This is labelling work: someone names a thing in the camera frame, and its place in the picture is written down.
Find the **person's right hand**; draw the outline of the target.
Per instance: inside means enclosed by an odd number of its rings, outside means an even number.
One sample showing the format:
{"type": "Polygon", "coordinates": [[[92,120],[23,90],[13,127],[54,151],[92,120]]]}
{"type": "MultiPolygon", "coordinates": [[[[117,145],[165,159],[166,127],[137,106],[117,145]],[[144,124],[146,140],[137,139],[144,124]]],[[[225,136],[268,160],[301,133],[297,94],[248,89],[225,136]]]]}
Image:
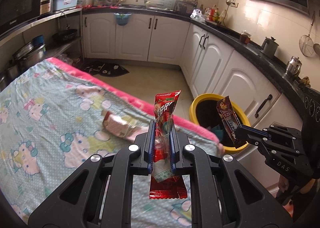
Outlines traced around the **person's right hand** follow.
{"type": "Polygon", "coordinates": [[[278,188],[280,192],[285,192],[289,188],[289,180],[280,175],[279,181],[278,181],[278,188]]]}

